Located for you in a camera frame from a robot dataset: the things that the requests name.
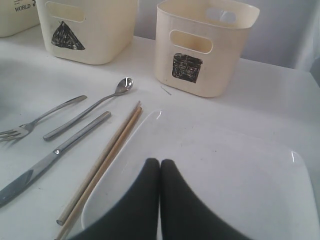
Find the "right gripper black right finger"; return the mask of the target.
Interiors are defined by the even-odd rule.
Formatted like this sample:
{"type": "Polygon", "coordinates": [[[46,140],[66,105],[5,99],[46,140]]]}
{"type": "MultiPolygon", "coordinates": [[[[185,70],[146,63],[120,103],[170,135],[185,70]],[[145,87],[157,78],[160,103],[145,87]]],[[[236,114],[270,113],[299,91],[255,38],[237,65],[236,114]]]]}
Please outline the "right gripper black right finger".
{"type": "Polygon", "coordinates": [[[160,164],[160,219],[164,240],[251,239],[211,211],[171,159],[160,164]]]}

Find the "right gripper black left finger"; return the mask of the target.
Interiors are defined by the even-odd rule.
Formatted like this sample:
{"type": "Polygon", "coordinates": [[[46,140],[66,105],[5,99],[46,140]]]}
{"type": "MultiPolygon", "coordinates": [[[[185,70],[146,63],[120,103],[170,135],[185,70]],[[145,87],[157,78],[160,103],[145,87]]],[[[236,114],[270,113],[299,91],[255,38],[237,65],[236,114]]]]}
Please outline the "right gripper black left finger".
{"type": "Polygon", "coordinates": [[[145,160],[122,198],[73,240],[155,240],[158,231],[160,163],[145,160]]]}

